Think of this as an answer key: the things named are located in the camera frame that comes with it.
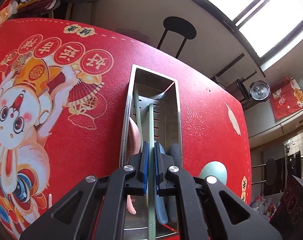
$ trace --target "snack package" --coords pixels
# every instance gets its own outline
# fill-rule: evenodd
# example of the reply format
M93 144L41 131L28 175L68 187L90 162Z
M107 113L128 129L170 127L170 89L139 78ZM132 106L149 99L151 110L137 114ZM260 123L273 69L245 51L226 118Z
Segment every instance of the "snack package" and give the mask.
M13 14L17 13L18 3L16 1L11 2L8 6L6 6L3 10L0 11L0 26Z

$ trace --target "window sill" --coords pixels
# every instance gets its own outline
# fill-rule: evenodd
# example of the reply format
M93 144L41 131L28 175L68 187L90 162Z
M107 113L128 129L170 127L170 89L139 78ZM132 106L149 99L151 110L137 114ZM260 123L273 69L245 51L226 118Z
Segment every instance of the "window sill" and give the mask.
M285 56L291 49L293 49L299 42L303 39L303 29L298 35L296 35L286 46L284 46L280 51L278 51L274 56L264 62L260 68L262 71L266 71L272 65L274 65L278 60Z

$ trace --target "metal lid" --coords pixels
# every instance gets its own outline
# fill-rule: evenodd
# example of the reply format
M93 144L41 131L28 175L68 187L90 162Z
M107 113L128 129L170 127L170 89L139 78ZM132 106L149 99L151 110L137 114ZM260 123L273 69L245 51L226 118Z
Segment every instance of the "metal lid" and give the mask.
M259 80L250 85L249 93L254 100L265 102L270 96L270 87L265 81Z

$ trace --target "red table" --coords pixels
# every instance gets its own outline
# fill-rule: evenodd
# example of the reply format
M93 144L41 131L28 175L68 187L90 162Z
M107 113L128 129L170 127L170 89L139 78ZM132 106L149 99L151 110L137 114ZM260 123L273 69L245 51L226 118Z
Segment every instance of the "red table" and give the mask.
M162 51L105 29L8 20L0 27L0 220L13 236L47 210L49 193L56 202L87 175L118 167L133 64L178 80L184 168L197 176L208 162L222 162L227 186L249 203L245 118L222 88Z

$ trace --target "window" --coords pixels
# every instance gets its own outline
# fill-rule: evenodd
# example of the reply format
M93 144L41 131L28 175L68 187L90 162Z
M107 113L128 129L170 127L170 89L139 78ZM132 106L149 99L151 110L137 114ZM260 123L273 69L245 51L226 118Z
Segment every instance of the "window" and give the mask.
M251 45L258 65L276 54L303 29L303 8L298 0L208 1L230 20L227 24L238 33L238 40L243 39L244 43Z

